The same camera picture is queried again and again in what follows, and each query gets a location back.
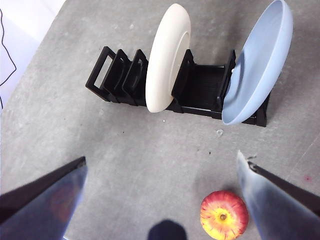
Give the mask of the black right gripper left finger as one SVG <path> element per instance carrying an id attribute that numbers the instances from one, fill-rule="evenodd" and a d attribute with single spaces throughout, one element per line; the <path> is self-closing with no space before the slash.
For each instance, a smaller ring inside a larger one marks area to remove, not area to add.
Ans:
<path id="1" fill-rule="evenodd" d="M 79 157 L 0 196 L 2 240 L 62 240 L 82 198 L 87 162 Z"/>

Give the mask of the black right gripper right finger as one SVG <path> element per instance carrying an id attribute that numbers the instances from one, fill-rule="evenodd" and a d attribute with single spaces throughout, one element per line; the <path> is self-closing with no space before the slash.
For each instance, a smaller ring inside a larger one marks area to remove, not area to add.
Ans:
<path id="1" fill-rule="evenodd" d="M 239 185 L 249 213 L 263 240 L 318 240 L 320 198 L 236 156 Z"/>

